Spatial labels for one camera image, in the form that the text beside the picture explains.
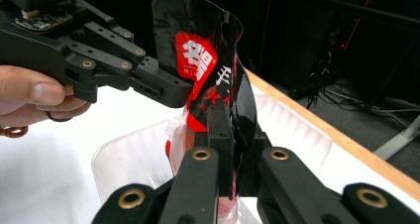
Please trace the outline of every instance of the snack bag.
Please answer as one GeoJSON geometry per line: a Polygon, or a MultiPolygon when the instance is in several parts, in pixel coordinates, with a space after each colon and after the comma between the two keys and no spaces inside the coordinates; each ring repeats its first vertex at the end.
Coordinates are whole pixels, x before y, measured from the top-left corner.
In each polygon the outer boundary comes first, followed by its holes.
{"type": "Polygon", "coordinates": [[[174,174],[196,133],[207,132],[207,109],[222,103],[234,137],[232,186],[219,199],[219,223],[236,223],[236,175],[256,133],[257,110],[251,84],[238,58],[241,22],[207,0],[153,0],[159,67],[193,82],[166,153],[174,174]]]}

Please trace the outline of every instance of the red label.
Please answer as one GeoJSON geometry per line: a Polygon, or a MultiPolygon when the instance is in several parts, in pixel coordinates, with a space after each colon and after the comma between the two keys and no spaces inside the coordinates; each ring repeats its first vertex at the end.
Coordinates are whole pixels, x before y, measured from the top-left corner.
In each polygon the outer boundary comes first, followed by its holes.
{"type": "Polygon", "coordinates": [[[175,46],[179,75],[194,80],[190,97],[194,100],[217,64],[216,50],[204,38],[187,33],[176,34],[175,46]]]}

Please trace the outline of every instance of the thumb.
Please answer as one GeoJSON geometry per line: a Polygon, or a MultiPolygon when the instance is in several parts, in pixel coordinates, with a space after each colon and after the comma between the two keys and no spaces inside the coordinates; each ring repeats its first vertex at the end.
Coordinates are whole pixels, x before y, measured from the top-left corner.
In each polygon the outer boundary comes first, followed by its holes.
{"type": "Polygon", "coordinates": [[[64,89],[55,79],[30,69],[0,65],[0,101],[57,105],[64,97],[64,89]]]}

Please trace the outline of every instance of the human hand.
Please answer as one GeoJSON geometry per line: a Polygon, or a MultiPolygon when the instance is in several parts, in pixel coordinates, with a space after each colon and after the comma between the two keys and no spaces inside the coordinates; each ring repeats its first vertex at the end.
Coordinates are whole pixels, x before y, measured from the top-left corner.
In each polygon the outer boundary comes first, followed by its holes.
{"type": "Polygon", "coordinates": [[[25,127],[48,119],[66,119],[86,112],[90,103],[73,96],[72,86],[62,86],[42,73],[0,65],[0,127],[25,127]]]}

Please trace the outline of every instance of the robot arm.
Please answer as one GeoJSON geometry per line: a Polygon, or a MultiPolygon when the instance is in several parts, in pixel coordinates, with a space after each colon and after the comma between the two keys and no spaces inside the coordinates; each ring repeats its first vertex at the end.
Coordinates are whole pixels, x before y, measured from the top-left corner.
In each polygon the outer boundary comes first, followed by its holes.
{"type": "Polygon", "coordinates": [[[158,67],[134,35],[84,0],[0,0],[0,64],[42,72],[95,103],[97,88],[182,107],[192,84],[158,67]]]}

